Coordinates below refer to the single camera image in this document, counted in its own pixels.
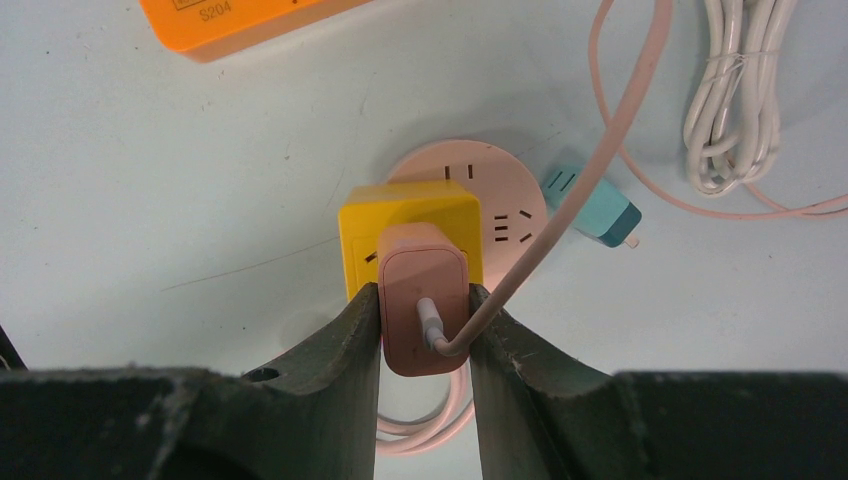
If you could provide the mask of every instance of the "orange power strip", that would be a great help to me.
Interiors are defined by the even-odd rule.
[[[170,50],[209,62],[370,0],[140,0]]]

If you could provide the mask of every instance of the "cable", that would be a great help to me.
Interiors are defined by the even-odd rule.
[[[742,1],[705,0],[710,59],[683,128],[689,183],[705,196],[724,195],[740,183],[755,182],[774,165],[780,143],[777,55],[796,3],[754,2],[742,44]],[[734,102],[737,92],[739,100]],[[740,122],[728,134],[735,103],[741,109]]]
[[[469,368],[466,362],[450,373],[450,390],[445,406],[438,415],[421,423],[401,423],[382,415],[377,416],[377,431],[403,437],[400,440],[377,439],[377,453],[389,456],[408,456],[430,451],[459,433],[474,418],[474,401],[469,401],[453,421],[468,394]]]
[[[716,12],[714,11],[715,3],[711,0],[705,0],[705,4],[707,5],[707,15],[711,18],[717,18]],[[609,10],[609,5],[602,5],[602,8],[606,8]],[[712,19],[710,20],[711,30],[715,28],[716,22]],[[592,30],[589,34],[589,72],[592,76],[592,88],[595,91],[595,100],[598,104],[598,110],[601,113],[601,117],[604,120],[604,123],[609,125],[611,122],[611,116],[609,107],[607,106],[607,101],[604,95],[603,83],[601,81],[601,70],[598,64],[598,39],[601,34],[601,27],[603,26],[603,17],[600,15],[595,18],[595,23],[592,25]],[[714,42],[718,37],[712,35],[712,41],[710,46],[710,55],[711,58],[715,57],[716,53],[721,54],[720,50],[716,50]],[[713,62],[710,62],[707,65],[708,72],[705,72],[704,78],[708,78],[709,69],[711,66],[715,66]],[[696,105],[702,105],[702,101],[700,100],[698,94],[695,96],[695,100],[692,102],[693,110],[697,111],[695,108]],[[684,132],[688,131],[688,119],[687,117],[687,126],[684,126]],[[678,207],[682,210],[686,210],[687,212],[694,213],[697,215],[703,215],[711,218],[720,218],[726,220],[770,220],[770,219],[778,219],[778,218],[788,218],[788,217],[801,217],[801,218],[834,218],[848,215],[848,207],[845,207],[845,204],[848,203],[848,195],[841,195],[836,198],[832,198],[830,200],[826,200],[823,202],[814,203],[808,205],[806,207],[800,208],[787,208],[779,203],[771,200],[766,195],[764,195],[760,190],[754,187],[750,183],[746,183],[745,187],[760,201],[774,209],[774,212],[769,213],[728,213],[728,212],[719,212],[715,210],[709,210],[705,208],[696,207],[694,205],[690,205],[672,195],[668,194],[665,190],[663,190],[659,185],[651,181],[651,179],[645,175],[644,172],[639,168],[636,164],[636,161],[630,156],[630,153],[627,149],[622,145],[618,151],[619,156],[624,160],[624,163],[633,172],[633,175],[639,179],[645,187],[648,188],[651,192],[653,192],[658,197],[662,198],[666,202]],[[822,211],[826,209],[833,209],[833,211]]]
[[[595,17],[596,24],[603,24],[612,3],[613,0],[601,2],[598,15]],[[544,260],[568,226],[571,225],[571,222],[574,221],[580,208],[589,199],[589,195],[598,185],[619,147],[621,147],[624,137],[642,105],[642,100],[648,92],[648,87],[668,38],[673,6],[672,0],[655,1],[651,28],[624,91],[624,96],[619,102],[615,116],[607,124],[607,130],[595,149],[595,153],[587,163],[583,173],[577,178],[571,194],[566,197],[562,206],[539,234],[536,241],[524,252],[524,255],[506,274],[489,298],[471,316],[471,319],[456,337],[448,341],[442,336],[433,342],[432,348],[436,351],[443,355],[453,356],[468,348],[471,342],[486,329],[495,315],[515,294],[518,287]]]

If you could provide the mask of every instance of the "power adapter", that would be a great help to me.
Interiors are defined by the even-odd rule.
[[[549,208],[556,210],[562,205],[581,171],[578,167],[563,166],[542,184],[542,195]],[[624,243],[636,248],[639,240],[633,230],[641,220],[642,212],[613,184],[602,179],[572,226],[608,247]]]

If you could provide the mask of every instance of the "white coiled cable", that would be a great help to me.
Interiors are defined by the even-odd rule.
[[[683,127],[689,182],[720,196],[762,178],[780,145],[775,77],[797,0],[705,0],[710,58]],[[748,26],[744,32],[744,12]],[[729,130],[731,113],[737,125]]]

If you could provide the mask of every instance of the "yellow charger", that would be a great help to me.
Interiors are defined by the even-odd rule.
[[[377,239],[389,226],[431,223],[465,255],[471,283],[483,282],[480,201],[453,180],[354,188],[339,210],[348,300],[377,281]]]

